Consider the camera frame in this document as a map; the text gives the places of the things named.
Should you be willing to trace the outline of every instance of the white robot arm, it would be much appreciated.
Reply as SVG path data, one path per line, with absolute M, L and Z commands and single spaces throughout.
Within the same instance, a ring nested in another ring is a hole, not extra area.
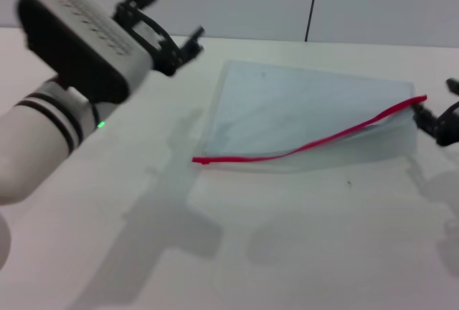
M 110 18 L 91 0 L 19 0 L 28 47 L 57 76 L 0 117 L 0 205 L 28 197 L 150 70 L 172 76 L 202 51 L 201 27 L 178 48 L 140 11 L 154 1 L 122 1 Z M 135 31 L 140 22 L 154 45 Z

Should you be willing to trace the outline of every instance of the white tabletop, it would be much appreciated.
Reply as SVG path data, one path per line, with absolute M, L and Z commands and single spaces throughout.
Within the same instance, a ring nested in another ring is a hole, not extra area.
M 457 100 L 444 81 L 459 77 L 459 50 L 203 44 L 175 78 L 152 73 L 28 200 L 0 208 L 0 309 L 456 310 L 459 148 L 423 134 L 413 158 L 341 143 L 286 172 L 189 160 L 227 60 L 410 81 L 440 113 Z M 52 71 L 1 29 L 0 75 L 5 112 Z

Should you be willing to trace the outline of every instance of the red zipper seal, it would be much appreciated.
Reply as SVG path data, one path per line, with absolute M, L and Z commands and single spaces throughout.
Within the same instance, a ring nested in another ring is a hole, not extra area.
M 313 147 L 325 145 L 327 143 L 330 143 L 336 139 L 343 138 L 349 134 L 356 133 L 357 131 L 360 131 L 361 129 L 372 125 L 373 123 L 376 123 L 377 121 L 382 120 L 383 118 L 386 118 L 387 116 L 391 116 L 395 113 L 398 113 L 406 108 L 409 108 L 411 105 L 416 104 L 416 103 L 421 103 L 427 100 L 427 96 L 417 96 L 414 98 L 410 98 L 409 100 L 404 100 L 401 103 L 398 103 L 396 105 L 393 105 L 392 107 L 386 109 L 382 113 L 376 115 L 372 119 L 362 122 L 358 124 L 357 126 L 348 128 L 342 132 L 336 133 L 332 136 L 327 136 L 326 138 L 319 139 L 316 141 L 312 141 L 306 145 L 303 145 L 302 147 L 299 147 L 297 149 L 294 149 L 293 151 L 287 152 L 286 154 L 280 154 L 277 156 L 269 156 L 269 157 L 242 157 L 242 156 L 219 156 L 219 157 L 193 157 L 191 161 L 194 163 L 201 163 L 201 164 L 210 164 L 210 163 L 253 163 L 256 161 L 272 161 L 274 159 L 280 159 L 284 158 L 287 156 L 290 156 L 292 154 L 297 154 L 298 152 L 302 152 L 305 150 L 312 149 Z

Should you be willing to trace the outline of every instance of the black stripe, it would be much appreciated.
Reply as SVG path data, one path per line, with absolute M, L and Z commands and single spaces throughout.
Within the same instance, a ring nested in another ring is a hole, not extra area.
M 308 41 L 308 36 L 309 36 L 309 28 L 311 28 L 311 19 L 313 18 L 313 10 L 314 10 L 314 3 L 316 0 L 313 0 L 311 3 L 311 10 L 309 11 L 309 20 L 308 20 L 308 28 L 306 29 L 306 37 L 304 38 L 304 42 Z
M 16 106 L 18 105 L 35 109 L 36 111 L 39 111 L 41 114 L 46 116 L 51 122 L 53 122 L 57 129 L 59 129 L 60 133 L 64 136 L 64 139 L 67 142 L 67 146 L 69 148 L 69 155 L 73 152 L 73 139 L 67 128 L 64 126 L 62 122 L 60 122 L 60 120 L 56 117 L 55 114 L 53 114 L 43 105 L 31 100 L 22 100 L 21 102 L 16 104 Z
M 59 102 L 55 98 L 45 95 L 44 93 L 31 93 L 27 97 L 28 98 L 39 98 L 40 100 L 44 100 L 45 102 L 48 102 L 50 105 L 53 105 L 54 107 L 56 107 L 58 111 L 64 114 L 64 116 L 67 118 L 67 120 L 72 124 L 73 128 L 75 129 L 75 132 L 78 137 L 78 146 L 81 145 L 81 143 L 83 142 L 83 130 L 81 129 L 81 125 L 78 122 L 78 120 L 65 107 L 65 105 L 63 105 L 61 102 Z
M 98 129 L 99 123 L 100 123 L 100 116 L 99 116 L 99 111 L 95 107 L 94 104 L 91 104 L 91 109 L 93 110 L 93 117 L 94 117 L 94 122 L 95 122 L 95 129 Z

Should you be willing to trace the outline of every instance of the plastic bag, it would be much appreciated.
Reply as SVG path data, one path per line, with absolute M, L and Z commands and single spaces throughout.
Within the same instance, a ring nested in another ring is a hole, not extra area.
M 251 62 L 230 62 L 221 81 L 198 163 L 278 159 L 381 133 L 406 124 L 410 105 L 427 98 L 413 98 L 411 83 Z

